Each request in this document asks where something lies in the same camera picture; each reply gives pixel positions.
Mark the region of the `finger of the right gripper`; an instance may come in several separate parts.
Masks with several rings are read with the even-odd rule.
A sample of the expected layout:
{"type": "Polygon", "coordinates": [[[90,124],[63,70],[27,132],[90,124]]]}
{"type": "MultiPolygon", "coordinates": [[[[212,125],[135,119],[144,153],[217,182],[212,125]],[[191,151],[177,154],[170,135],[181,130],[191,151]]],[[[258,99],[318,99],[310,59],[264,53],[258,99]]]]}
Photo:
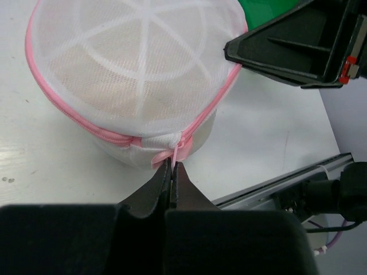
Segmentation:
{"type": "Polygon", "coordinates": [[[225,58],[275,81],[319,89],[341,87],[353,30],[353,1],[301,1],[288,12],[227,42],[225,58]]]}

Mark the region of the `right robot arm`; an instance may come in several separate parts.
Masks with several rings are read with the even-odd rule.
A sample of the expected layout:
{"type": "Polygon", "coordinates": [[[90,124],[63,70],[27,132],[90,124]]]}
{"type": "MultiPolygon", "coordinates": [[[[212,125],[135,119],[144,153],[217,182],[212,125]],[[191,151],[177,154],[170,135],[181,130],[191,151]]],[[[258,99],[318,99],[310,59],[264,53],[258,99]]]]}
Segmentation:
{"type": "MultiPolygon", "coordinates": [[[[340,88],[366,77],[366,2],[299,1],[290,10],[229,41],[225,58],[303,89],[340,88]]],[[[277,194],[295,214],[340,214],[336,235],[366,221],[366,164],[348,165],[338,180],[306,182],[277,194]]]]}

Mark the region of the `white mesh laundry bag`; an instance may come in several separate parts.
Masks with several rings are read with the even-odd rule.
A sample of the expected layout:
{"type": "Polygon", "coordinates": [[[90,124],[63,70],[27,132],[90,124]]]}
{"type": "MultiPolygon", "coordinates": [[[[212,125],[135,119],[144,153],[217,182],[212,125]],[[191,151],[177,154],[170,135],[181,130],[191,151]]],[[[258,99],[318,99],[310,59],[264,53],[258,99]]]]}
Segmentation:
{"type": "Polygon", "coordinates": [[[135,167],[185,160],[207,140],[248,30],[238,1],[38,1],[25,54],[48,100],[135,167]]]}

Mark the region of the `green plastic bin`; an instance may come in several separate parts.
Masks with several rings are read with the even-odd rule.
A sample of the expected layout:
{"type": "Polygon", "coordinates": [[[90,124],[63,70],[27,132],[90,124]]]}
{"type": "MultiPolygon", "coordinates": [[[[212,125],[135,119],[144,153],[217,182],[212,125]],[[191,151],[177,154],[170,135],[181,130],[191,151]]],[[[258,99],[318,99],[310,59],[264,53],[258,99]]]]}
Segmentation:
{"type": "Polygon", "coordinates": [[[244,10],[247,31],[256,29],[272,19],[288,12],[299,0],[239,0],[244,10]]]}

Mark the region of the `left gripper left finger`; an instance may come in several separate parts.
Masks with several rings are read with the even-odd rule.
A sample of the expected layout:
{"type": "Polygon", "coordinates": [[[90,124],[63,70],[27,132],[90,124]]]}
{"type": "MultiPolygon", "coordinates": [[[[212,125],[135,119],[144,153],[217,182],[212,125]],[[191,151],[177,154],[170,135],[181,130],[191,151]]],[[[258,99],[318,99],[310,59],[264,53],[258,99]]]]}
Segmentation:
{"type": "Polygon", "coordinates": [[[116,204],[1,208],[2,274],[162,274],[171,161],[116,204]]]}

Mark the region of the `aluminium frame rail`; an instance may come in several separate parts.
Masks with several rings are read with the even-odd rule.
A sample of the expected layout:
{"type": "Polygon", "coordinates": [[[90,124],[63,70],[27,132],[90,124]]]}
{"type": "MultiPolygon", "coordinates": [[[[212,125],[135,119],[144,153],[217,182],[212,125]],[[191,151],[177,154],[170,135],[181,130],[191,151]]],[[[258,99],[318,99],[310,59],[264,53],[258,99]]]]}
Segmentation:
{"type": "Polygon", "coordinates": [[[222,210],[276,210],[274,194],[306,181],[335,180],[350,163],[351,153],[339,154],[312,165],[267,180],[255,186],[215,199],[213,204],[222,210]]]}

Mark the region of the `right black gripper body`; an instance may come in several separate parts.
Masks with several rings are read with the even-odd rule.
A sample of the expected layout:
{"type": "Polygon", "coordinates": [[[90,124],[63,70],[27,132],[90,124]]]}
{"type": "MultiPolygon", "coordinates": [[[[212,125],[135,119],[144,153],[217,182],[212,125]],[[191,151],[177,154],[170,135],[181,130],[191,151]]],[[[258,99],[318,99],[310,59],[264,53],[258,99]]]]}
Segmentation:
{"type": "Polygon", "coordinates": [[[345,62],[341,71],[341,84],[359,77],[366,78],[366,1],[353,1],[351,13],[353,30],[347,32],[349,39],[345,62]]]}

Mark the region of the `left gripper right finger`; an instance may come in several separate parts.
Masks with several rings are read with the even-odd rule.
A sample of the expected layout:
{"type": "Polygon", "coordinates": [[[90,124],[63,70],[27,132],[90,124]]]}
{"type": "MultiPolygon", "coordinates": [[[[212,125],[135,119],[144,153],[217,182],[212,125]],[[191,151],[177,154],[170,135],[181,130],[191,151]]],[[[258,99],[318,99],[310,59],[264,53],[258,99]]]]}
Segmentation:
{"type": "Polygon", "coordinates": [[[301,223],[289,213],[220,210],[189,179],[173,171],[165,212],[166,274],[318,274],[301,223]]]}

